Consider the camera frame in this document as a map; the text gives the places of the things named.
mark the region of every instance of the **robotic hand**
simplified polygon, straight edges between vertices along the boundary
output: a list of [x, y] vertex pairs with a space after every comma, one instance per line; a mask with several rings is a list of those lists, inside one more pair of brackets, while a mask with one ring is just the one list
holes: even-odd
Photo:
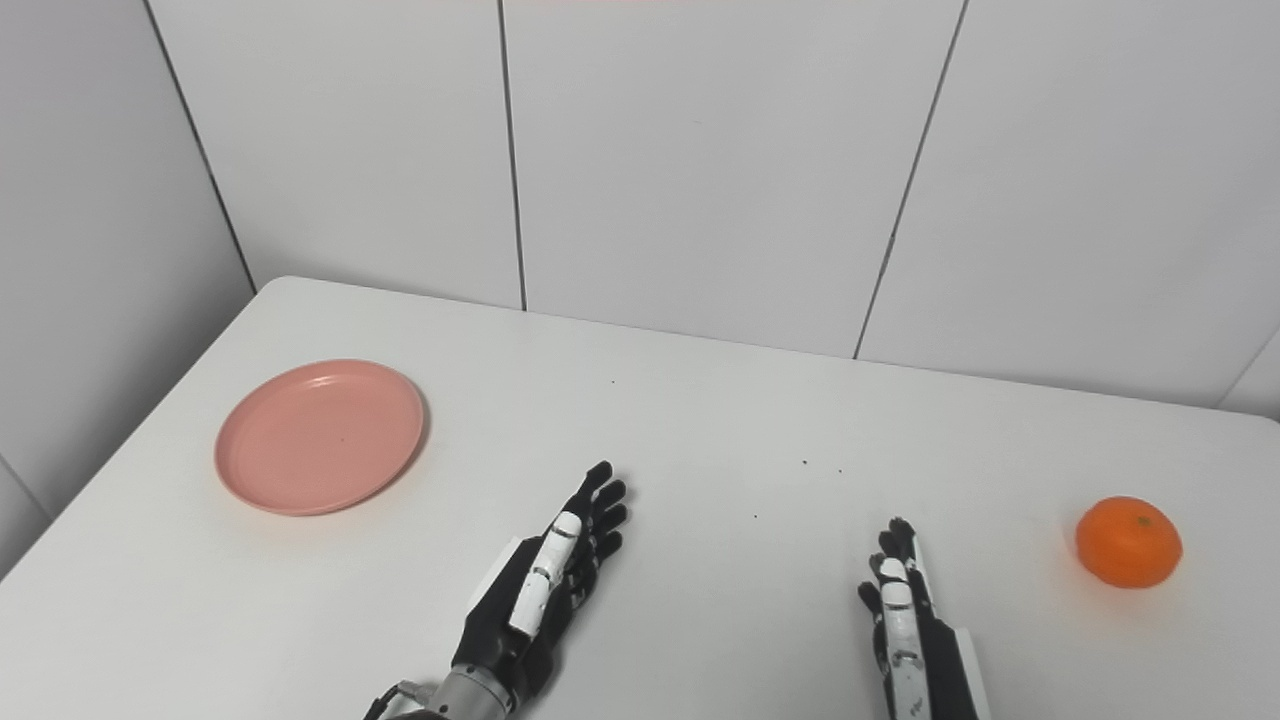
[[895, 518], [858, 594], [876, 619], [872, 643], [893, 720], [991, 720], [973, 639], [937, 618], [915, 529]]
[[397, 694], [424, 710], [394, 720], [504, 720], [547, 685], [553, 651], [595, 589], [600, 564], [622, 547], [627, 488], [600, 462], [550, 527], [526, 538], [467, 615], [453, 669], [434, 689], [401, 683], [374, 701], [376, 720]]

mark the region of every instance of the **cable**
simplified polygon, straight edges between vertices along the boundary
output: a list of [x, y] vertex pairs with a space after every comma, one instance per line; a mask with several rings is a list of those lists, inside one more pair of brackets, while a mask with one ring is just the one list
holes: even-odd
[[392, 689], [384, 692], [383, 697], [375, 700], [374, 703], [369, 706], [369, 712], [365, 714], [365, 720], [378, 720], [381, 717], [383, 712], [387, 712], [387, 707], [393, 700], [396, 700], [396, 696], [398, 696], [399, 692], [399, 687], [392, 685]]

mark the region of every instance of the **robot finger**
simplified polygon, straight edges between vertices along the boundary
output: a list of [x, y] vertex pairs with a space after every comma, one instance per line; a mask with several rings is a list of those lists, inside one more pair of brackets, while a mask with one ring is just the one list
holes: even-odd
[[893, 533], [888, 530], [881, 530], [879, 538], [877, 539], [879, 541], [882, 555], [884, 555], [886, 557], [896, 557], [899, 560], [906, 560], [906, 557], [902, 553], [902, 548], [899, 547], [897, 544], [897, 538], [893, 537]]
[[876, 583], [868, 580], [858, 585], [858, 597], [861, 598], [867, 610], [872, 611], [872, 618], [878, 618], [884, 611], [884, 609], [881, 607], [879, 588], [876, 587]]
[[622, 480], [613, 480], [600, 488], [600, 492], [591, 501], [591, 515], [599, 518], [611, 507], [617, 505], [627, 495], [627, 484]]
[[604, 487], [604, 483], [609, 482], [613, 477], [613, 465], [608, 460], [599, 461], [595, 468], [586, 471], [586, 479], [582, 480], [582, 487], [577, 492], [586, 495], [588, 497], [594, 497], [595, 492]]
[[622, 533], [613, 530], [595, 543], [595, 564], [600, 565], [622, 547]]
[[604, 536], [618, 529], [618, 525], [626, 521], [626, 519], [627, 506], [614, 505], [594, 518], [594, 521], [591, 523], [591, 534], [598, 538], [603, 538]]

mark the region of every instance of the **pink plate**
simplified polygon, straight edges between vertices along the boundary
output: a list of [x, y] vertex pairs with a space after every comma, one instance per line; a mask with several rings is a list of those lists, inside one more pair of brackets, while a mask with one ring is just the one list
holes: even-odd
[[282, 515], [356, 505], [417, 452], [425, 411], [404, 375], [364, 360], [325, 360], [259, 386], [218, 433], [223, 484]]

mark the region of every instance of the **white finger segment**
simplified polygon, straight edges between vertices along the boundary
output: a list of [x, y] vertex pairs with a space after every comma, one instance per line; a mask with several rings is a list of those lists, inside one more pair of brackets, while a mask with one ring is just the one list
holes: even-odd
[[547, 601], [564, 577], [564, 566], [580, 534], [582, 521], [572, 512], [561, 512], [552, 523], [516, 597], [508, 621], [512, 628], [530, 638], [538, 634], [547, 612]]

